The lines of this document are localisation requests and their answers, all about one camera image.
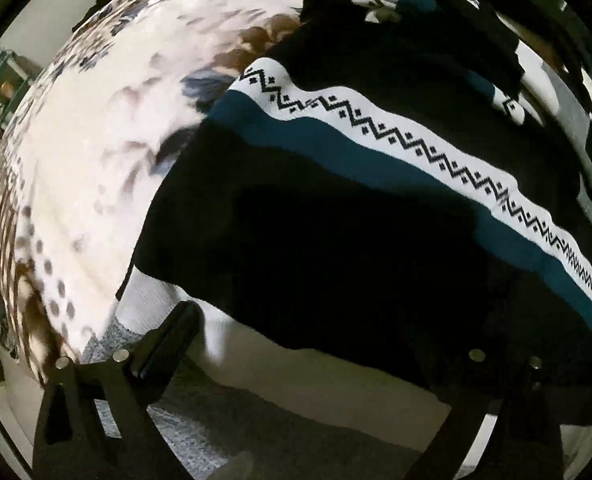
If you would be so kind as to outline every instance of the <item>geometric pattern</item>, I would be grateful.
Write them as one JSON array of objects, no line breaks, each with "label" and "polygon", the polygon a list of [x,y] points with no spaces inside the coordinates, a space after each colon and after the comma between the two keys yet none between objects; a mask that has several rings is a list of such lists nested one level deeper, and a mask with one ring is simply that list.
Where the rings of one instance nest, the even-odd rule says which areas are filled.
[{"label": "geometric pattern", "polygon": [[568,271],[573,269],[581,283],[583,283],[592,295],[592,272],[583,266],[578,254],[572,244],[565,238],[559,237],[552,231],[551,226],[539,218],[534,212],[515,202],[510,196],[508,188],[500,181],[490,176],[480,174],[477,170],[471,170],[467,165],[461,164],[445,153],[439,152],[431,143],[427,143],[422,137],[414,136],[411,132],[400,131],[397,126],[389,126],[382,121],[365,115],[360,107],[352,106],[348,99],[338,99],[333,94],[333,89],[321,90],[320,94],[306,101],[291,98],[279,84],[276,84],[275,77],[268,75],[258,64],[261,59],[256,60],[247,68],[239,80],[234,83],[232,89],[236,89],[243,82],[248,85],[259,86],[262,94],[266,95],[268,101],[277,107],[278,110],[290,114],[302,112],[306,109],[320,109],[346,121],[347,127],[357,129],[364,136],[373,136],[376,140],[386,141],[390,145],[399,144],[402,150],[412,150],[416,156],[425,158],[430,164],[438,167],[445,176],[452,179],[459,179],[465,186],[472,186],[474,190],[493,195],[496,204],[503,213],[511,218],[516,218],[525,230],[531,230],[540,235],[541,240],[549,245],[556,254],[558,260]]}]

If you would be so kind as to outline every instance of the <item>teal stripe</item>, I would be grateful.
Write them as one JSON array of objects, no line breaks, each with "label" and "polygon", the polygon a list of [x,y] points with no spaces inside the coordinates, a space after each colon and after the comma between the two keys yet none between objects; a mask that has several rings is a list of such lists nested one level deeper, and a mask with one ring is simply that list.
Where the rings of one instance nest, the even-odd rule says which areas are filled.
[{"label": "teal stripe", "polygon": [[397,12],[404,14],[407,9],[419,10],[427,14],[438,9],[436,0],[398,0],[396,3]]},{"label": "teal stripe", "polygon": [[592,302],[559,260],[495,219],[486,207],[424,171],[393,156],[364,148],[317,119],[274,119],[252,98],[236,90],[229,90],[216,102],[209,118],[253,146],[298,153],[331,173],[373,189],[394,194],[431,192],[435,198],[443,195],[451,203],[454,198],[461,200],[474,213],[476,228],[472,236],[478,245],[500,260],[540,276],[551,291],[582,316],[592,331]]}]

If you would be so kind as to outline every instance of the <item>bolt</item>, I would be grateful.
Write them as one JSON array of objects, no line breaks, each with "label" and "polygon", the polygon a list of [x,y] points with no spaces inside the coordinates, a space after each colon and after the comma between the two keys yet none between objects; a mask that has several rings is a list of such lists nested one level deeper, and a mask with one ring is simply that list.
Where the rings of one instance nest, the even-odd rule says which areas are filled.
[{"label": "bolt", "polygon": [[127,349],[121,348],[120,350],[117,350],[116,352],[114,352],[114,355],[112,356],[112,358],[117,363],[122,363],[129,356],[130,356],[130,351]]},{"label": "bolt", "polygon": [[66,368],[68,364],[70,364],[70,359],[68,357],[59,357],[56,361],[56,367],[58,370]]},{"label": "bolt", "polygon": [[474,348],[473,350],[469,351],[469,358],[471,361],[481,363],[486,358],[486,354],[482,350]]},{"label": "bolt", "polygon": [[531,356],[529,358],[529,366],[534,370],[540,370],[542,368],[542,359],[540,357]]}]

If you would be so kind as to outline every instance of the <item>floral blanket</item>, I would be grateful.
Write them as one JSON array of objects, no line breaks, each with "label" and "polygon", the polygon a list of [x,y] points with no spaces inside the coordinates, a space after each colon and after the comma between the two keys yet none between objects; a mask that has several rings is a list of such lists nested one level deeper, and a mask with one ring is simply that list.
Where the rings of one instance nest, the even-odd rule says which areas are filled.
[{"label": "floral blanket", "polygon": [[113,0],[36,80],[1,145],[0,289],[41,384],[103,334],[160,182],[301,1]]}]

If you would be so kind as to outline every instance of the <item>white wall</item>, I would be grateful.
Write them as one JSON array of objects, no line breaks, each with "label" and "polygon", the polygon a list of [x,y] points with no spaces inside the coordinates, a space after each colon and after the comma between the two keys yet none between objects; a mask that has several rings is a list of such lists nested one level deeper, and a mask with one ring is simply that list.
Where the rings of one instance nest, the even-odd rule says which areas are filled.
[{"label": "white wall", "polygon": [[45,67],[96,0],[31,0],[0,39],[10,48]]}]

